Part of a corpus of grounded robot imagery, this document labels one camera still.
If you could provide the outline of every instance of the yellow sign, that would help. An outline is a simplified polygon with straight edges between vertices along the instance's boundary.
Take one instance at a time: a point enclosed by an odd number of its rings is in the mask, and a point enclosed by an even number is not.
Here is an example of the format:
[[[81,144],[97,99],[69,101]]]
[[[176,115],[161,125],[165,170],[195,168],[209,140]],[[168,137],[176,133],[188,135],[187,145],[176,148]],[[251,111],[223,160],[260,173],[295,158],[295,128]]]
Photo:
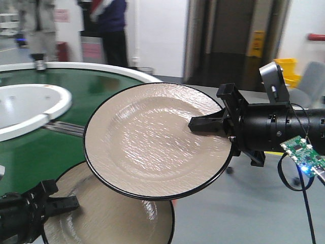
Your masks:
[[[254,40],[250,48],[250,56],[262,57],[265,32],[254,31]]]

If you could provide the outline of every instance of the yellow bucket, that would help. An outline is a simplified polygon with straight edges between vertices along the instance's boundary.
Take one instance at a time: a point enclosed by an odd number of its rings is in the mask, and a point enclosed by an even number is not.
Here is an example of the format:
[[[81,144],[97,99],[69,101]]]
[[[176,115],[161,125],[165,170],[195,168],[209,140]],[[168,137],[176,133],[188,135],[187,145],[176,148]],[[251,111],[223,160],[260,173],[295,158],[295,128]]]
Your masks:
[[[283,76],[295,76],[295,67],[297,60],[295,58],[278,58],[274,59],[281,68],[283,69]]]
[[[284,82],[290,87],[296,88],[301,80],[301,75],[284,76]]]

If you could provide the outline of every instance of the gray floor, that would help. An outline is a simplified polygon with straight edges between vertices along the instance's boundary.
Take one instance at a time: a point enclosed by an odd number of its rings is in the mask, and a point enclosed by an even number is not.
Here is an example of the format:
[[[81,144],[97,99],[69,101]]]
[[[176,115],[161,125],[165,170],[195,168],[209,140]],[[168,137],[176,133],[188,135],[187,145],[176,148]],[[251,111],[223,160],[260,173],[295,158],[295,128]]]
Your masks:
[[[0,39],[0,65],[30,62],[28,55],[28,49],[16,48],[13,40]],[[216,98],[216,88],[194,87]],[[264,93],[242,94],[250,103],[268,101]],[[257,168],[250,166],[245,155],[235,157],[231,161],[233,175],[224,173],[204,190],[179,199],[172,243],[311,243],[302,193],[282,184],[276,170],[278,159],[267,155],[265,167]],[[288,179],[297,176],[290,159],[284,167]],[[315,181],[308,197],[316,239],[325,243],[324,186]]]
[[[18,48],[13,38],[0,37],[0,65],[30,63],[28,48]]]

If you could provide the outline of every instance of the plate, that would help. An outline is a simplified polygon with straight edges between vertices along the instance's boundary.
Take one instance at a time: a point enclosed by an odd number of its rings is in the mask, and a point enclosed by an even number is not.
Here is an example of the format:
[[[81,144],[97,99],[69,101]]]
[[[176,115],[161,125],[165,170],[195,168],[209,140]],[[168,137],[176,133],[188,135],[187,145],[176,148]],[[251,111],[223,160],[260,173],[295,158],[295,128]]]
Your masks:
[[[102,184],[86,163],[67,171],[54,197],[77,196],[80,207],[51,217],[44,225],[50,244],[167,244],[174,232],[170,201],[123,196]]]
[[[211,97],[184,85],[128,88],[91,116],[84,134],[87,162],[103,183],[131,197],[190,195],[213,182],[229,162],[227,138],[188,128],[192,117],[219,110]]]

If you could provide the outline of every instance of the blue led light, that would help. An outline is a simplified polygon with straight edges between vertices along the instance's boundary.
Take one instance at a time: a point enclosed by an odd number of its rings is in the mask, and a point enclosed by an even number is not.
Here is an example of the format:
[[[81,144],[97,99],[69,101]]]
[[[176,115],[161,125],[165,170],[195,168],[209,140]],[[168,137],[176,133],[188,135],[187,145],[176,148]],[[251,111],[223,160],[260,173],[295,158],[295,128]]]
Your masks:
[[[308,171],[308,169],[309,169],[307,166],[301,166],[300,168],[301,168],[301,170],[304,171],[304,172]]]

